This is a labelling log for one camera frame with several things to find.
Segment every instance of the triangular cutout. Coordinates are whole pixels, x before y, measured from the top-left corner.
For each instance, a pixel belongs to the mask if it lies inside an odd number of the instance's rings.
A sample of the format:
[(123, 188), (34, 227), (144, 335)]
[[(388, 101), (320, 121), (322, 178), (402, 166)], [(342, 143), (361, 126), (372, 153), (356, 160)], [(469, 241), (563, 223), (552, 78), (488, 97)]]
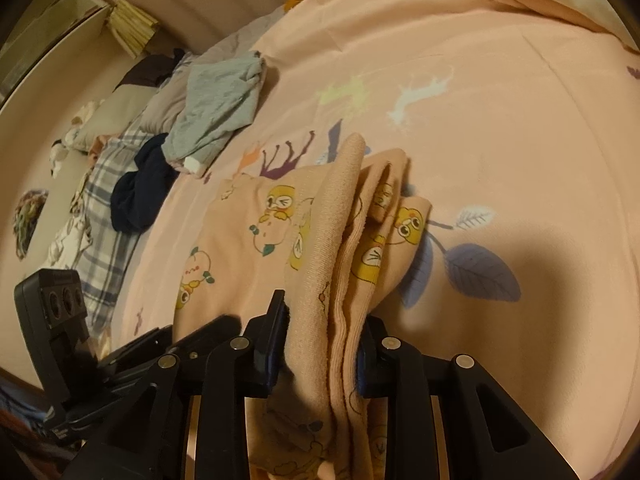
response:
[(529, 432), (500, 402), (491, 388), (486, 384), (480, 384), (476, 388), (476, 392), (495, 452), (502, 453), (515, 447), (524, 446), (529, 441)]

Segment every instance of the blue leaf print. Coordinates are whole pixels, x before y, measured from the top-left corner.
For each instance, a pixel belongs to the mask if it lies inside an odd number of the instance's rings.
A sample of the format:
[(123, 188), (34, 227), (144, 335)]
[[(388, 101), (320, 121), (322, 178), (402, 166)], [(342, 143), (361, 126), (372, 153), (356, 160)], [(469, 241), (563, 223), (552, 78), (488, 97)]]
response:
[(481, 300), (518, 301), (520, 284), (507, 264), (489, 249), (461, 244), (444, 253), (447, 277), (460, 293)]
[(333, 162), (338, 155), (338, 144), (340, 144), (340, 130), (342, 128), (342, 119), (338, 120), (329, 130), (329, 150), (326, 161)]
[(411, 308), (418, 302), (429, 283), (431, 269), (433, 269), (433, 244), (425, 231), (411, 267), (398, 285), (398, 292), (405, 308)]

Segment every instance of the cartoon print fabric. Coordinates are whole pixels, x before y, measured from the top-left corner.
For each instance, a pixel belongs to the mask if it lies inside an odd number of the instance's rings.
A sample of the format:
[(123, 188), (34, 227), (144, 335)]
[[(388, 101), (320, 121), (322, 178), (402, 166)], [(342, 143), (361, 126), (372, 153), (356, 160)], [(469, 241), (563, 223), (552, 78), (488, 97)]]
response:
[[(286, 370), (269, 399), (247, 403), (251, 464), (274, 476), (315, 478), (325, 460), (339, 476), (384, 467), (370, 455), (355, 352), (366, 315), (411, 265), (430, 204), (401, 197), (404, 152), (364, 153), (353, 134), (332, 163), (224, 181), (185, 264), (175, 338), (221, 314), (245, 324), (286, 291)], [(385, 412), (370, 416), (381, 445)]]

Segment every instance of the yellow cartoon character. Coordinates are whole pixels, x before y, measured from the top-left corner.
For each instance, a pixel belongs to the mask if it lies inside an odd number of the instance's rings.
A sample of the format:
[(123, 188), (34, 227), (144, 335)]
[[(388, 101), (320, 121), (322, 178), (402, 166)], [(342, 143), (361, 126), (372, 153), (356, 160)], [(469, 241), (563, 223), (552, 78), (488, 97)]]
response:
[(394, 223), (394, 234), (397, 232), (401, 240), (398, 242), (389, 242), (391, 245), (401, 244), (404, 241), (409, 242), (412, 245), (420, 243), (422, 237), (422, 230), (424, 229), (424, 220), (422, 214), (417, 209), (407, 209), (401, 207), (396, 215), (396, 222)]
[(385, 248), (385, 237), (376, 235), (375, 238), (362, 237), (351, 264), (351, 273), (358, 279), (369, 283), (378, 282), (382, 252)]
[(209, 255), (197, 247), (194, 247), (184, 265), (180, 291), (178, 292), (178, 299), (175, 303), (177, 310), (189, 302), (193, 291), (200, 286), (202, 282), (211, 284), (216, 281), (213, 279), (210, 270), (211, 258), (209, 258)]
[(299, 270), (302, 266), (302, 253), (305, 249), (305, 243), (309, 231), (311, 231), (310, 213), (305, 213), (300, 222), (300, 230), (298, 231), (298, 236), (296, 236), (296, 241), (293, 242), (291, 254), (289, 255), (289, 265), (293, 269)]
[(382, 209), (386, 209), (391, 204), (393, 191), (394, 189), (386, 182), (378, 184), (376, 192), (373, 194), (373, 203), (379, 205)]
[(293, 198), (296, 190), (291, 186), (276, 186), (267, 196), (266, 209), (258, 223), (266, 222), (271, 215), (278, 220), (286, 220), (293, 216)]

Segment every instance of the bed sheet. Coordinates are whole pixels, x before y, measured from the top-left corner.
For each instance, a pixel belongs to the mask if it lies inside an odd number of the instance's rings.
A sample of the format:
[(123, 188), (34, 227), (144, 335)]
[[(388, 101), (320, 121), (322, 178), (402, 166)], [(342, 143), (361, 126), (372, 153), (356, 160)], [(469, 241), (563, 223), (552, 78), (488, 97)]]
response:
[(640, 418), (639, 57), (489, 0), (305, 0), (255, 48), (255, 122), (205, 178), (176, 181), (118, 343), (172, 322), (222, 179), (331, 162), (360, 132), (374, 153), (404, 149), (404, 193), (433, 204), (376, 310), (389, 332), (475, 356), (581, 479), (604, 469)]

